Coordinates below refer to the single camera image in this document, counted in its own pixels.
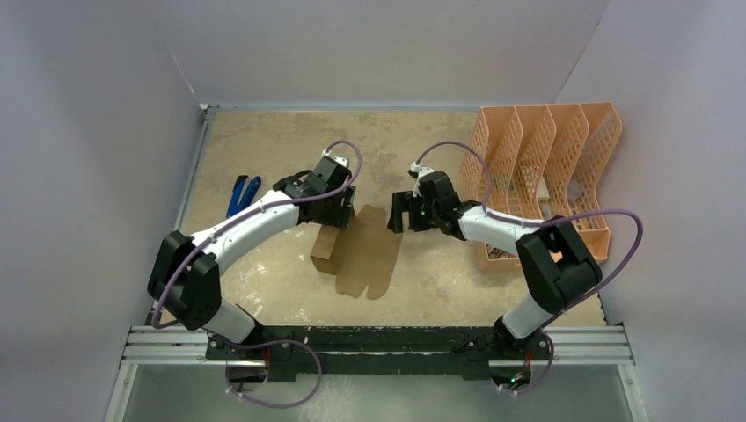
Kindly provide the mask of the brown cardboard box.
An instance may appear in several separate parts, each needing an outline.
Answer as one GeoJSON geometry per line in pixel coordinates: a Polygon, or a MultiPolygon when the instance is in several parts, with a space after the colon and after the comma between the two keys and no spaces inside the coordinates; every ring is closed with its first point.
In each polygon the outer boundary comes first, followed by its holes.
{"type": "Polygon", "coordinates": [[[383,297],[403,236],[387,229],[387,214],[365,205],[344,229],[322,226],[311,248],[311,262],[319,273],[334,277],[335,292],[369,300],[383,297]]]}

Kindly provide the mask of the orange plastic file organizer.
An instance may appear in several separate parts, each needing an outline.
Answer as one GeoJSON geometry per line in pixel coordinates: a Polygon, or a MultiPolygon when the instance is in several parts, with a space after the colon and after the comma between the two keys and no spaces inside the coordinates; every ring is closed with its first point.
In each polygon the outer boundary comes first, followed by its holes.
{"type": "Polygon", "coordinates": [[[529,219],[597,210],[596,190],[622,129],[610,102],[485,106],[460,167],[464,195],[529,219]],[[584,189],[573,202],[571,180],[584,189]]]}

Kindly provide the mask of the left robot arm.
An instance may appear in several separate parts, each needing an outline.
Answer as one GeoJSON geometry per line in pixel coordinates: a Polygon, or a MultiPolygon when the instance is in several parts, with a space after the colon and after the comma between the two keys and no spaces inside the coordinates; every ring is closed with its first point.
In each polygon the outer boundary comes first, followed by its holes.
{"type": "Polygon", "coordinates": [[[179,230],[167,235],[147,286],[156,302],[151,325],[162,328],[161,316],[168,312],[190,331],[210,331],[227,340],[239,359],[257,356],[262,326],[223,298],[223,274],[266,240],[297,225],[345,226],[352,213],[354,176],[347,159],[325,153],[313,169],[278,180],[227,220],[192,235],[179,230]]]}

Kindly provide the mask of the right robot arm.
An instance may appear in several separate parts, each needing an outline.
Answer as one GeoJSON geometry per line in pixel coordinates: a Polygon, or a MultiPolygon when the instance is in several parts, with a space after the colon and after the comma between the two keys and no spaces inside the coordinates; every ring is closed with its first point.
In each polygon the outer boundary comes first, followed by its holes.
{"type": "Polygon", "coordinates": [[[571,222],[517,219],[476,200],[461,200],[443,171],[423,168],[413,177],[413,190],[391,196],[388,230],[438,229],[460,241],[493,246],[520,263],[528,293],[494,323],[500,355],[516,357],[531,335],[600,284],[600,265],[571,222]]]}

